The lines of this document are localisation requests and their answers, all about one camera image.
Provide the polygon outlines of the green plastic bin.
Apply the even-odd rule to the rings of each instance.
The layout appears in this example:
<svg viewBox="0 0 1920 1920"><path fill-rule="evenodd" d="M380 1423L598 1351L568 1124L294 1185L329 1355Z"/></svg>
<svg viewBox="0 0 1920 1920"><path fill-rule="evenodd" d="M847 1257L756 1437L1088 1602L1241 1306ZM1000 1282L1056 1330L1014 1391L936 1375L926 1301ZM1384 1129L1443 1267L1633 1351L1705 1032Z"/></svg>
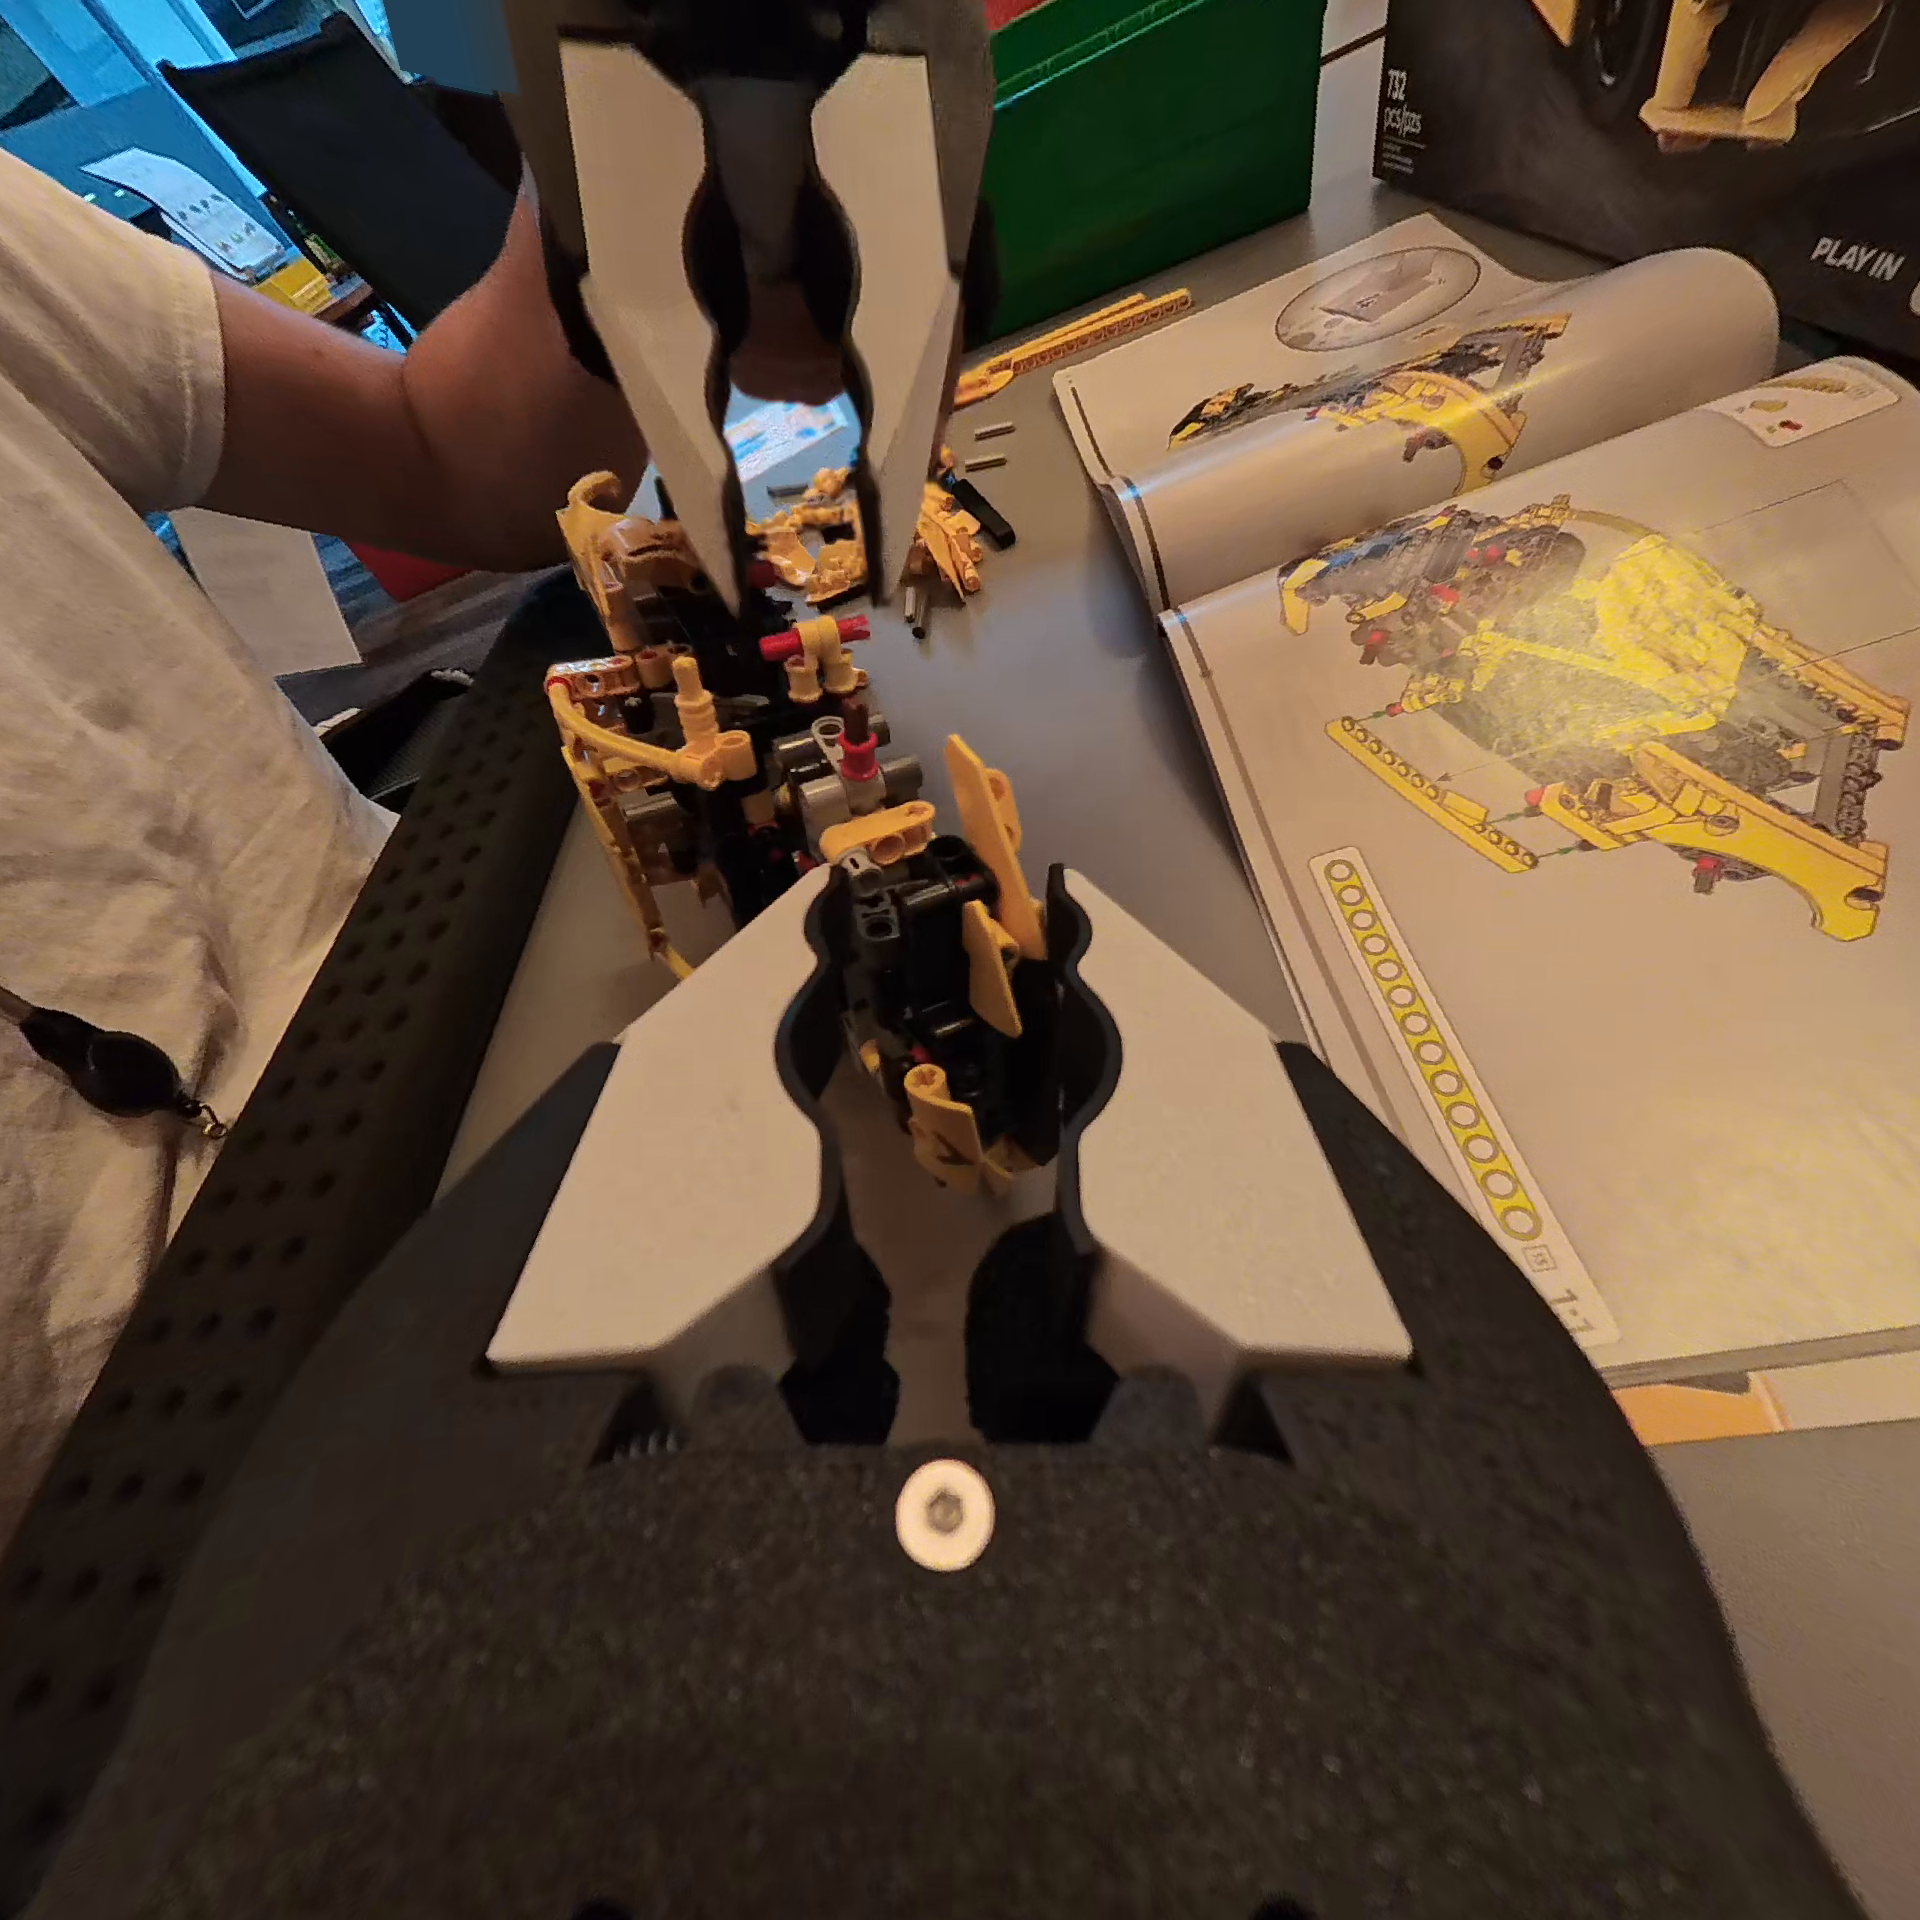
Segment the green plastic bin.
<svg viewBox="0 0 1920 1920"><path fill-rule="evenodd" d="M1322 3L990 4L1000 304L1049 321L1305 211Z"/></svg>

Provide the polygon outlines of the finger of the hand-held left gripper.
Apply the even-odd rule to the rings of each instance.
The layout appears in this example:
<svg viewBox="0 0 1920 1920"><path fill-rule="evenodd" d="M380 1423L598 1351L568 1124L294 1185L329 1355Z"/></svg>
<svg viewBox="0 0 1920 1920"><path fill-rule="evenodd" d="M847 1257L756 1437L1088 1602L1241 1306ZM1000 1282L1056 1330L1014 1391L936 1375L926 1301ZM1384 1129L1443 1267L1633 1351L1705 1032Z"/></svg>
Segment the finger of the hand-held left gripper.
<svg viewBox="0 0 1920 1920"><path fill-rule="evenodd" d="M583 304L683 531L738 612L737 480L714 413L718 333L689 275L706 178L699 106L620 42L564 42Z"/></svg>
<svg viewBox="0 0 1920 1920"><path fill-rule="evenodd" d="M871 597L900 585L944 431L990 131L986 42L866 50L815 108L815 159L854 253L848 351L863 381Z"/></svg>

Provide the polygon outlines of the person's left forearm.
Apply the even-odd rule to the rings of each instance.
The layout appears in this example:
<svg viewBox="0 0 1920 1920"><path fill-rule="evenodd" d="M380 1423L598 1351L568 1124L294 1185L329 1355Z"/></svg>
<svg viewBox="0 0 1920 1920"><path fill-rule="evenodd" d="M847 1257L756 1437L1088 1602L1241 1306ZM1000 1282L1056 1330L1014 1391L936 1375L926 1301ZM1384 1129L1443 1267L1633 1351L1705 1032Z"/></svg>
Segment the person's left forearm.
<svg viewBox="0 0 1920 1920"><path fill-rule="evenodd" d="M456 567L561 565L585 473L649 463L616 386L571 357L524 175L490 273L410 353L385 353L228 279L225 449L204 506Z"/></svg>

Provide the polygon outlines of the dark toy car set box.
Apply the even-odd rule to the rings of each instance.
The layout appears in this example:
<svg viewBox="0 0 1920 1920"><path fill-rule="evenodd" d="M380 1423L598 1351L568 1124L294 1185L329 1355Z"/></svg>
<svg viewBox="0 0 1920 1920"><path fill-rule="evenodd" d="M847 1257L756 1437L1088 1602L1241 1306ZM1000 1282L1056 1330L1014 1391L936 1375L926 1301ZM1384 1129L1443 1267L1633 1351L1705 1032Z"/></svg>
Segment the dark toy car set box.
<svg viewBox="0 0 1920 1920"><path fill-rule="evenodd" d="M1916 361L1916 3L1396 3L1376 175L1615 261L1737 251Z"/></svg>

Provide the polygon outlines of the person's left hand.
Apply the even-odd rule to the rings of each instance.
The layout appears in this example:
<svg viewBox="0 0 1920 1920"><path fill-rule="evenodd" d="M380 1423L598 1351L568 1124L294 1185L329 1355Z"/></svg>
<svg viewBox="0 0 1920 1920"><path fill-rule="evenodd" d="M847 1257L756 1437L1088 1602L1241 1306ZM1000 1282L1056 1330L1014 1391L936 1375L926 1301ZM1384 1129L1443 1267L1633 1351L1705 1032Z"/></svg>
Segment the person's left hand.
<svg viewBox="0 0 1920 1920"><path fill-rule="evenodd" d="M750 279L750 321L730 384L756 400L826 404L847 388L844 347L817 328L795 279Z"/></svg>

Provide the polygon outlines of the instruction booklet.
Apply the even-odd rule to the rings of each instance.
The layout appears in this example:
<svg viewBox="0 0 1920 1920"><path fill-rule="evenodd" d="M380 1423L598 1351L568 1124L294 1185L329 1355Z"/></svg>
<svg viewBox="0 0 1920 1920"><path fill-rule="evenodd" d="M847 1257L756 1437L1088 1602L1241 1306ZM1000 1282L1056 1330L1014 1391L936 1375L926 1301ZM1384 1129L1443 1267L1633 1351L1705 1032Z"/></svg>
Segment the instruction booklet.
<svg viewBox="0 0 1920 1920"><path fill-rule="evenodd" d="M1620 1385L1916 1345L1918 399L1407 219L1054 377L1313 1044Z"/></svg>

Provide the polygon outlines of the person in beige shirt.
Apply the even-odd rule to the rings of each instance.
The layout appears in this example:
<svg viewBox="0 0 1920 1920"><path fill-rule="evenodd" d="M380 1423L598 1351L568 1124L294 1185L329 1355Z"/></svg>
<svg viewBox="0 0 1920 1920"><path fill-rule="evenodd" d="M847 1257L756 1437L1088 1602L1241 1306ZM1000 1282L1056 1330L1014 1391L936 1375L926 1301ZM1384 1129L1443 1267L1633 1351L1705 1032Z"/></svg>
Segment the person in beige shirt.
<svg viewBox="0 0 1920 1920"><path fill-rule="evenodd" d="M2 159L2 976L234 1120L393 817L147 523L225 449L201 261Z"/></svg>

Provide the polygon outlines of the small yellow printed card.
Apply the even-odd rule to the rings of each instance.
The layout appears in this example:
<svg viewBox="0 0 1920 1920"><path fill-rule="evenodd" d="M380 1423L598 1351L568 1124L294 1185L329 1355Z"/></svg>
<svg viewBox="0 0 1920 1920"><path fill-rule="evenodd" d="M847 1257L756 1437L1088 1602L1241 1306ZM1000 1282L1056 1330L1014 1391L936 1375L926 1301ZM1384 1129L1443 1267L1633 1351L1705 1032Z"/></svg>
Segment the small yellow printed card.
<svg viewBox="0 0 1920 1920"><path fill-rule="evenodd" d="M828 441L848 424L840 399L828 403L762 400L726 425L737 475L744 485Z"/></svg>

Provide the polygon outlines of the yellow black brick car model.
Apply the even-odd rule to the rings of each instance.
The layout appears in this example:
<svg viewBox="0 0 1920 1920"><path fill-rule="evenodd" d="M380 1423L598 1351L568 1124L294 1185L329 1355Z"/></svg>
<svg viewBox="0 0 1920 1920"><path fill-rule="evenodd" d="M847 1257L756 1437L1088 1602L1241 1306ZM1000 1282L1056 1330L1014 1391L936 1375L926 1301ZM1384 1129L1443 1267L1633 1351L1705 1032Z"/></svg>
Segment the yellow black brick car model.
<svg viewBox="0 0 1920 1920"><path fill-rule="evenodd" d="M689 882L746 929L810 874L844 874L848 1049L916 1164L1004 1195L1054 1154L1044 1093L1058 995L1009 778L944 744L958 828L874 705L856 593L817 609L750 536L730 612L680 520L623 512L611 472L559 512L611 652L545 674L561 751L655 960L686 978L659 892Z"/></svg>

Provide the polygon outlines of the grey desk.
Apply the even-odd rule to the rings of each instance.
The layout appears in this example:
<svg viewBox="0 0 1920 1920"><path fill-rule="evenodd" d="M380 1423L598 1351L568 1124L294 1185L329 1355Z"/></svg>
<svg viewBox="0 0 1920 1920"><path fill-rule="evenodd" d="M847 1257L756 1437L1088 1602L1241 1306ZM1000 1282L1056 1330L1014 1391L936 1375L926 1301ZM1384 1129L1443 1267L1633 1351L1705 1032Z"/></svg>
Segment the grey desk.
<svg viewBox="0 0 1920 1920"><path fill-rule="evenodd" d="M1017 424L983 480L1016 551L926 643L876 619L881 706L920 752L962 733L1014 778L1032 853L1088 874L1300 1037L1184 689L1049 381L1022 377L988 419ZM663 991L593 829L571 823L441 1186ZM1654 1452L1776 1753L1875 1915L1916 1915L1916 1450L1916 1423L1883 1423Z"/></svg>

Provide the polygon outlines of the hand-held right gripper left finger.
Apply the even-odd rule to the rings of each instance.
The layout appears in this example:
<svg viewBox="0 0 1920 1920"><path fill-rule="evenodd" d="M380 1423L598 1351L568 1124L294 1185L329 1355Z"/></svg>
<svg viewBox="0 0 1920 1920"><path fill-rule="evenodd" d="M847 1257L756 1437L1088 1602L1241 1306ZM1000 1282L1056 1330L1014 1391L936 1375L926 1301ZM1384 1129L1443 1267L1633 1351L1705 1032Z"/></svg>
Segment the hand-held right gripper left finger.
<svg viewBox="0 0 1920 1920"><path fill-rule="evenodd" d="M826 884L803 877L620 1035L488 1347L502 1375L794 1363L775 1263L817 1217L824 1147L777 1032L818 964Z"/></svg>

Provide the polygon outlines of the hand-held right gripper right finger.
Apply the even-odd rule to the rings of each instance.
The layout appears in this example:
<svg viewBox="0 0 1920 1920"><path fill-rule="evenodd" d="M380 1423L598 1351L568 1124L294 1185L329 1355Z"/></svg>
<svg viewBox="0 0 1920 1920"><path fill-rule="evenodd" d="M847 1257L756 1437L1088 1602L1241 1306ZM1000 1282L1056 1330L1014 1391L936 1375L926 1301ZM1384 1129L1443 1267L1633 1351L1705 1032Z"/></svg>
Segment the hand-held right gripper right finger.
<svg viewBox="0 0 1920 1920"><path fill-rule="evenodd" d="M1267 1367L1399 1370L1408 1333L1279 1040L1083 874L1049 892L1095 1055L1058 1161L1090 1348L1184 1376L1202 1411Z"/></svg>

